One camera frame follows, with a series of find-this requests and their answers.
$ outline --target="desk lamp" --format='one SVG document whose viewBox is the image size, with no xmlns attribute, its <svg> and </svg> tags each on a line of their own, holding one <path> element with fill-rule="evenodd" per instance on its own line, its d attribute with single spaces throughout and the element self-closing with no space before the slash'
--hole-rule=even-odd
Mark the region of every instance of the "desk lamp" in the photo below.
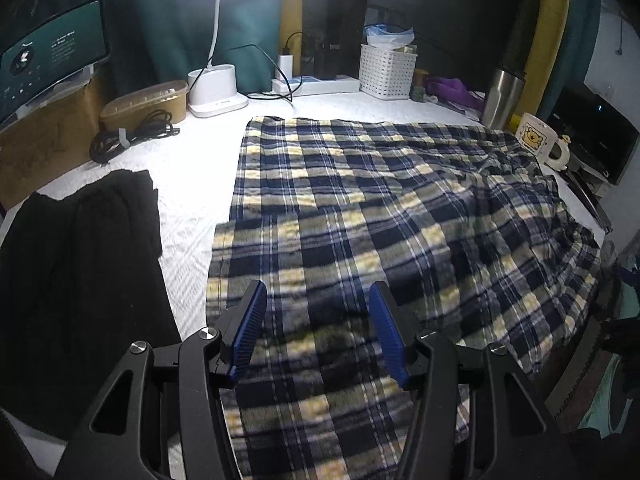
<svg viewBox="0 0 640 480">
<path fill-rule="evenodd" d="M 249 99 L 238 93 L 236 88 L 236 67 L 231 64 L 216 66 L 211 64 L 218 40 L 220 0 L 216 0 L 214 5 L 213 39 L 207 66 L 204 70 L 193 70 L 188 74 L 189 109 L 196 117 L 213 117 L 239 110 L 249 102 Z"/>
</svg>

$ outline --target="plaid shorts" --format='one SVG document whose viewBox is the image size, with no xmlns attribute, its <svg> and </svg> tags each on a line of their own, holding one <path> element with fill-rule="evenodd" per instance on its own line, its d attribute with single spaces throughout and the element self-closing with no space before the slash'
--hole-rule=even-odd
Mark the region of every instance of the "plaid shorts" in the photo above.
<svg viewBox="0 0 640 480">
<path fill-rule="evenodd" d="M 367 312 L 385 280 L 421 327 L 537 371 L 584 319 L 598 247 L 510 134 L 257 118 L 216 228 L 207 322 L 267 286 L 264 334 L 223 396 L 242 475 L 392 478 L 412 414 Z M 468 431 L 460 389 L 457 438 Z"/>
</svg>

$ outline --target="monitor screen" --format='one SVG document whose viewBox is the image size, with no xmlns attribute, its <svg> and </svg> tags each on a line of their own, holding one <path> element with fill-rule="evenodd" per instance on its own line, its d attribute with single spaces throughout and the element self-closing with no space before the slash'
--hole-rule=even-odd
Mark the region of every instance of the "monitor screen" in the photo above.
<svg viewBox="0 0 640 480">
<path fill-rule="evenodd" d="M 50 86 L 109 54 L 102 1 L 54 16 L 0 58 L 0 124 Z"/>
</svg>

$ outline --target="plastic bag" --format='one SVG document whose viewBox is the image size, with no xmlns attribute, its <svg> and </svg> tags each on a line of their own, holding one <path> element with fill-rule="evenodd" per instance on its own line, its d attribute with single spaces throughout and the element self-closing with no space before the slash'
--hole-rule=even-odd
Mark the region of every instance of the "plastic bag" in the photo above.
<svg viewBox="0 0 640 480">
<path fill-rule="evenodd" d="M 414 40 L 414 30 L 389 32 L 386 25 L 369 25 L 365 27 L 367 43 L 382 50 L 395 50 L 410 44 Z"/>
</svg>

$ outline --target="white basket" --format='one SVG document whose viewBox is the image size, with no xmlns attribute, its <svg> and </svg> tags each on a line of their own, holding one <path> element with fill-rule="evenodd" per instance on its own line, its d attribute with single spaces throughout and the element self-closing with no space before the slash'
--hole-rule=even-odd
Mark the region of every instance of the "white basket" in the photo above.
<svg viewBox="0 0 640 480">
<path fill-rule="evenodd" d="M 384 101 L 408 99 L 417 57 L 364 44 L 360 54 L 360 89 Z"/>
</svg>

